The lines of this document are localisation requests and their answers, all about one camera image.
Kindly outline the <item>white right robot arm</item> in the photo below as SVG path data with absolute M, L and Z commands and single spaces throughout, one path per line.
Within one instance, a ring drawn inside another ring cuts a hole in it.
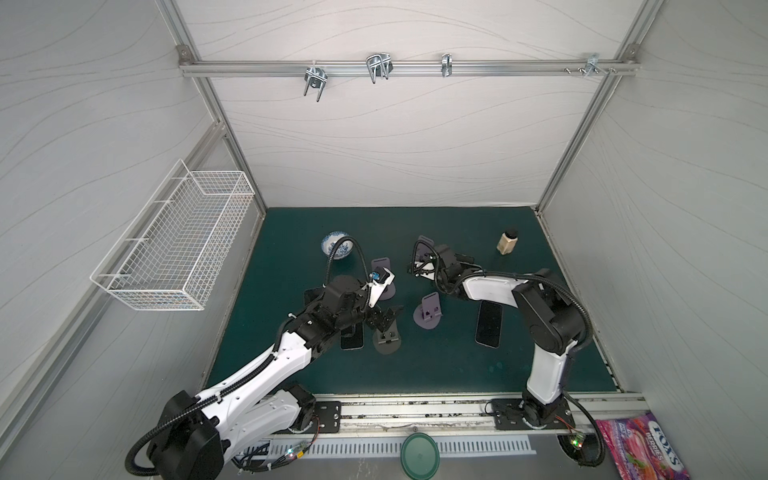
M 518 310 L 534 343 L 531 372 L 518 410 L 527 425 L 542 429 L 563 406 L 572 357 L 593 338 L 586 308 L 549 269 L 536 273 L 494 272 L 451 249 L 414 253 L 409 272 L 437 290 L 463 300 L 491 302 Z

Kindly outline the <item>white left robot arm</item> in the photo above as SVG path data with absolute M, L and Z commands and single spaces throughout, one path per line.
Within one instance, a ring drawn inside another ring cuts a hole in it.
M 339 275 L 304 293 L 304 307 L 278 329 L 272 346 L 230 377 L 196 395 L 180 391 L 150 432 L 129 450 L 125 469 L 135 476 L 215 479 L 235 461 L 254 467 L 247 449 L 269 435 L 315 426 L 315 397 L 282 384 L 326 353 L 343 331 L 361 324 L 388 328 L 399 311 L 378 301 L 394 275 L 376 268 L 367 279 Z

